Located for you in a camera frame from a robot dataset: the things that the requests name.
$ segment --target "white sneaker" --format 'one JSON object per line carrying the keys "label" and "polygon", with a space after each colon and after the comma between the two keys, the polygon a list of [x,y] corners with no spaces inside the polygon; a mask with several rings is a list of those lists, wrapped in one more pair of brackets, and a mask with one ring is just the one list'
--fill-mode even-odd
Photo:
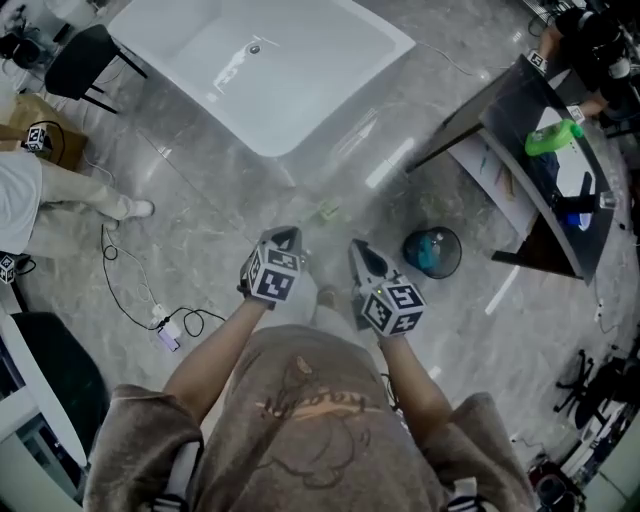
{"label": "white sneaker", "polygon": [[102,225],[107,231],[115,231],[120,226],[120,221],[116,219],[105,219],[102,221]]}
{"label": "white sneaker", "polygon": [[151,217],[155,206],[151,201],[134,201],[129,217]]}

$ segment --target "gray fabric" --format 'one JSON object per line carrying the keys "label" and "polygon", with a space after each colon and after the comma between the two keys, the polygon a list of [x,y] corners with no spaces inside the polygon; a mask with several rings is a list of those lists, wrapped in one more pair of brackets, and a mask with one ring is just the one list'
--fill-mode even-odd
{"label": "gray fabric", "polygon": [[[445,510],[450,484],[470,476],[500,510],[533,510],[488,395],[465,402],[421,453],[369,354],[301,326],[254,334],[229,393],[192,480],[194,511]],[[174,398],[118,388],[85,510],[145,510],[180,443],[199,438]]]}

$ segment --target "round container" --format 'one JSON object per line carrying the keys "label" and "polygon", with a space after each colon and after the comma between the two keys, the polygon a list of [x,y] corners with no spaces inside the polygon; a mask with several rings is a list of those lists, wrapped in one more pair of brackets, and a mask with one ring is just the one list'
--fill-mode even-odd
{"label": "round container", "polygon": [[426,276],[444,279],[460,265],[462,246],[449,228],[435,227],[411,233],[402,244],[402,254],[409,265]]}

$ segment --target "green spray bottle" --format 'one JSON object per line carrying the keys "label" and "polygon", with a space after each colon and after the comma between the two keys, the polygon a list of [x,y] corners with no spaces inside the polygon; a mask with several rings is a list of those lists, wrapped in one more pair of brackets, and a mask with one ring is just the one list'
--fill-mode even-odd
{"label": "green spray bottle", "polygon": [[524,150],[529,156],[551,153],[569,144],[574,137],[584,137],[584,130],[575,121],[563,119],[559,123],[529,133]]}

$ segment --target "person's leg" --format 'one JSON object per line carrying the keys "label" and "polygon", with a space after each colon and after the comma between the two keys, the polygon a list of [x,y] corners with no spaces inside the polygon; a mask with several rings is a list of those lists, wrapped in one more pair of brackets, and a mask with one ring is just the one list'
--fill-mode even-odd
{"label": "person's leg", "polygon": [[31,256],[65,258],[80,252],[84,218],[77,213],[54,208],[40,208],[31,238],[24,250]]}
{"label": "person's leg", "polygon": [[318,287],[309,272],[303,272],[292,296],[284,304],[276,304],[273,311],[268,311],[258,322],[254,332],[266,327],[280,325],[309,325],[316,310]]}
{"label": "person's leg", "polygon": [[41,203],[78,201],[116,220],[147,217],[153,213],[153,205],[148,201],[133,201],[94,178],[68,171],[43,160],[41,163]]}
{"label": "person's leg", "polygon": [[316,316],[313,320],[313,326],[319,331],[324,331],[336,338],[365,348],[353,327],[351,327],[349,322],[337,311],[326,306],[318,306]]}
{"label": "person's leg", "polygon": [[338,311],[339,294],[333,287],[327,287],[318,294],[318,307],[313,326],[337,338],[365,348],[355,329]]}

